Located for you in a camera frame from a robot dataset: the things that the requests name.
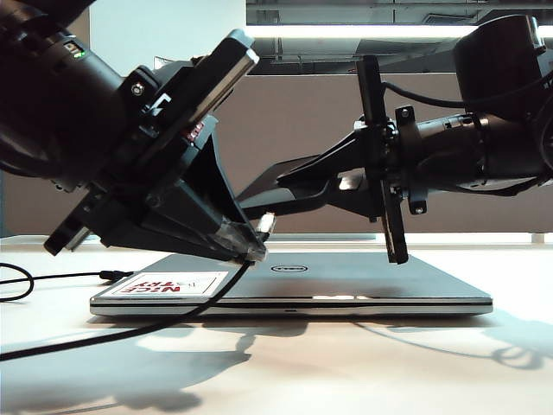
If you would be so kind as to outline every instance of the ceiling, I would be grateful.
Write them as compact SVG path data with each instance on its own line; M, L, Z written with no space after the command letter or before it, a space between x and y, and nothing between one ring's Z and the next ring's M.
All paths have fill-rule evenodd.
M553 2L516 0L246 0L248 25L430 24L475 25L527 14L553 24ZM547 41L553 48L553 40ZM364 54L375 54L383 73L454 72L454 41L410 39L257 39L261 61L253 74L351 73Z

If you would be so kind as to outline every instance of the silver laptop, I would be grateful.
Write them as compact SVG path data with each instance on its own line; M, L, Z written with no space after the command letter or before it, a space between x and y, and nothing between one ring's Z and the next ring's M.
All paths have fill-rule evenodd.
M213 296L237 265L174 254L91 298L100 316L176 315ZM476 315L485 292L410 257L384 252L271 253L203 316Z

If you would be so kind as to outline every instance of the ceiling light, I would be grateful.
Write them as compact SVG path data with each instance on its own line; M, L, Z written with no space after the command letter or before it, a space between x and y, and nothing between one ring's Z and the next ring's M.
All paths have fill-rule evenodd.
M477 26L424 25L260 25L246 26L254 38L288 39L458 39ZM553 26L540 26L542 37L553 37Z

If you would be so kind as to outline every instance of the white table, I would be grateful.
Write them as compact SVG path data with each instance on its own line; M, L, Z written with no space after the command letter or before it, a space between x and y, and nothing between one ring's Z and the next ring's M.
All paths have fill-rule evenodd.
M0 259L43 275L137 270L167 255L88 243L54 258L42 241L5 239ZM495 311L455 319L182 324L3 362L2 413L553 413L551 246L413 245L410 253L491 293ZM88 298L101 284L95 277L37 281L30 297L3 303L3 351L140 325L90 314ZM11 292L4 287L4 295Z

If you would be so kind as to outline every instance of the beige wall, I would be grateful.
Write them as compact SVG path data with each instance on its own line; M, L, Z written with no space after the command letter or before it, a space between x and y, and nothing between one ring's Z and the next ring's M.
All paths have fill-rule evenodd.
M72 29L88 42L88 15ZM389 75L407 89L443 99L458 98L453 74ZM389 93L388 113L408 104ZM418 120L451 114L415 105ZM352 128L361 113L354 76L248 77L219 109L219 146L236 191L269 165L320 153ZM12 233L50 233L83 196L56 192L49 182L4 175L6 227ZM509 199L441 194L431 196L429 213L405 214L411 232L545 232L553 230L553 188L541 188ZM365 218L333 207L282 217L277 232L378 231Z

